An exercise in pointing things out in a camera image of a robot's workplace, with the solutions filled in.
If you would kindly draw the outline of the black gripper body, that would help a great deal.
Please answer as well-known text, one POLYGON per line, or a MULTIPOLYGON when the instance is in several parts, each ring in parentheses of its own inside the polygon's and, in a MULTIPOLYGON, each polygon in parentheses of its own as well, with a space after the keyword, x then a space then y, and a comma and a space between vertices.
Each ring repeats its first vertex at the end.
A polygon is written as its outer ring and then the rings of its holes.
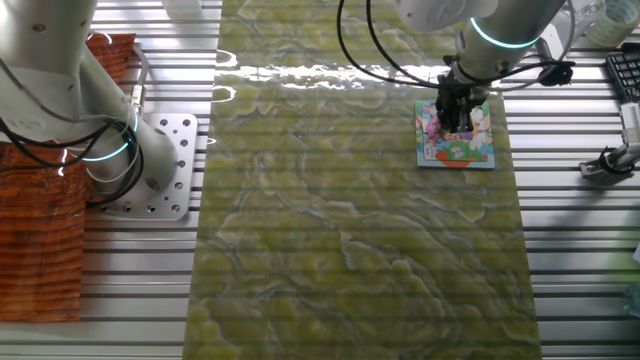
POLYGON ((472 109, 482 105, 489 96, 487 86, 474 86, 458 81, 453 72, 437 77, 439 90, 436 108, 440 114, 470 113, 472 109))

